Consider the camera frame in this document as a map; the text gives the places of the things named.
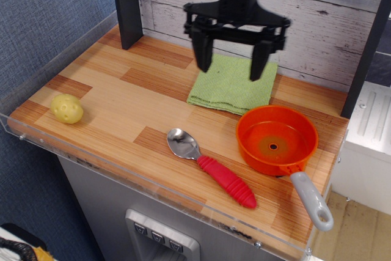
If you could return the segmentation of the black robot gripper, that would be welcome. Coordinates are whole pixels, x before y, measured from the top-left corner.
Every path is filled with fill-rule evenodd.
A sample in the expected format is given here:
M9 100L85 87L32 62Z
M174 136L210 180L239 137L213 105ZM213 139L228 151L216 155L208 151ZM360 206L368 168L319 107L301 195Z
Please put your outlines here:
M250 80L260 79L271 51L282 50L290 20L272 13L258 0L218 0L187 3L185 33L192 40L197 66L206 73L211 65L213 41L254 45Z

